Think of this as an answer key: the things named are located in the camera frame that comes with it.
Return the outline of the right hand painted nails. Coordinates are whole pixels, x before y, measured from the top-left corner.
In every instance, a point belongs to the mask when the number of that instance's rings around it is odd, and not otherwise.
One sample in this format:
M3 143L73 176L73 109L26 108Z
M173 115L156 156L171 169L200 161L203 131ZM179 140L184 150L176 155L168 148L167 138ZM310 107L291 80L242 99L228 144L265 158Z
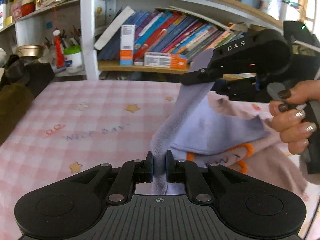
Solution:
M302 154L309 145L309 138L317 131L313 122L304 122L304 110L289 109L290 105L302 105L309 100L319 101L319 81L299 82L291 89L278 93L280 101L271 101L271 126L280 133L281 141L288 145L291 154Z

